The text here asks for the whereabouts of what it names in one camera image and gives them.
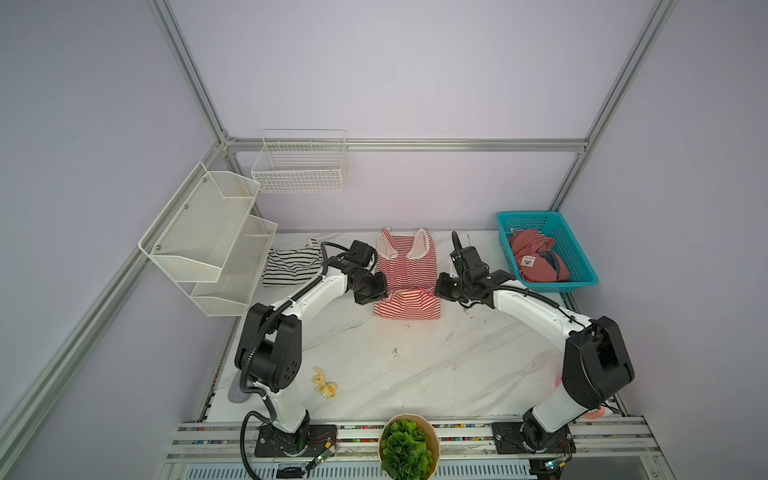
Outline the red white striped tank top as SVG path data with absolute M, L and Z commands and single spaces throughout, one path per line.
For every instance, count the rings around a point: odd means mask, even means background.
M 441 300 L 434 291 L 438 280 L 432 235 L 395 235 L 389 228 L 377 235 L 377 271 L 387 281 L 387 295 L 374 303 L 374 314 L 389 320 L 432 321 L 441 317 Z

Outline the black white striped tank top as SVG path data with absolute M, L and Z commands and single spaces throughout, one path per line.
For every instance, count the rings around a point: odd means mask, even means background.
M 266 287 L 301 285 L 312 280 L 322 269 L 320 242 L 310 238 L 295 249 L 271 249 L 262 273 Z

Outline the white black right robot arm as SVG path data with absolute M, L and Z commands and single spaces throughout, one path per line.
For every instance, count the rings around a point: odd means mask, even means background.
M 451 233 L 452 273 L 438 275 L 435 294 L 467 309 L 487 307 L 522 322 L 561 356 L 560 383 L 522 416 L 513 444 L 540 453 L 557 442 L 566 426 L 598 409 L 635 379 L 619 325 L 568 309 L 514 279 L 492 271 L 477 249 Z

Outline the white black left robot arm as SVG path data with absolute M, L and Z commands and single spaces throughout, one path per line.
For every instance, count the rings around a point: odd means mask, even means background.
M 387 280 L 375 269 L 376 249 L 359 240 L 349 247 L 320 244 L 321 266 L 305 285 L 280 302 L 256 303 L 246 312 L 234 357 L 240 373 L 238 390 L 260 398 L 267 410 L 247 412 L 239 431 L 239 451 L 246 475 L 257 479 L 246 449 L 251 419 L 260 421 L 258 441 L 287 456 L 305 451 L 310 441 L 310 414 L 293 382 L 302 365 L 303 323 L 335 299 L 353 293 L 358 305 L 386 297 Z

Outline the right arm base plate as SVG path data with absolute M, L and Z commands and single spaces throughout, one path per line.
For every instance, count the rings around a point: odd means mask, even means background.
M 575 451 L 568 426 L 547 432 L 533 420 L 494 422 L 492 436 L 498 454 L 565 454 Z

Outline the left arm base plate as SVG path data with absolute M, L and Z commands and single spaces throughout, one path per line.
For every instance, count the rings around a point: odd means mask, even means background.
M 338 428 L 331 424 L 308 424 L 295 433 L 272 425 L 260 428 L 252 453 L 257 458 L 316 457 L 335 444 Z

